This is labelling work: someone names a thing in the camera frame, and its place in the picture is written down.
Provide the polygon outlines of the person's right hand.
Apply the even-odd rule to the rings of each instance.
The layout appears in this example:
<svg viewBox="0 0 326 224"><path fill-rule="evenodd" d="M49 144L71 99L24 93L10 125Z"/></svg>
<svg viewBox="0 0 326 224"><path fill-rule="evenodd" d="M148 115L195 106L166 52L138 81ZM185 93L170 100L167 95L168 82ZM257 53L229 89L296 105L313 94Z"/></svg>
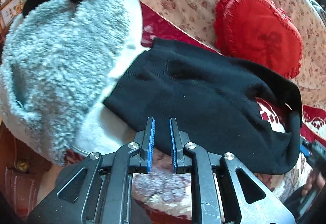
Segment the person's right hand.
<svg viewBox="0 0 326 224"><path fill-rule="evenodd" d="M325 185L325 178L322 176L321 172L316 170L311 171L309 177L307 178L307 182L303 187L302 196L305 197L308 192L313 188L313 186L317 186L319 190L323 189Z"/></svg>

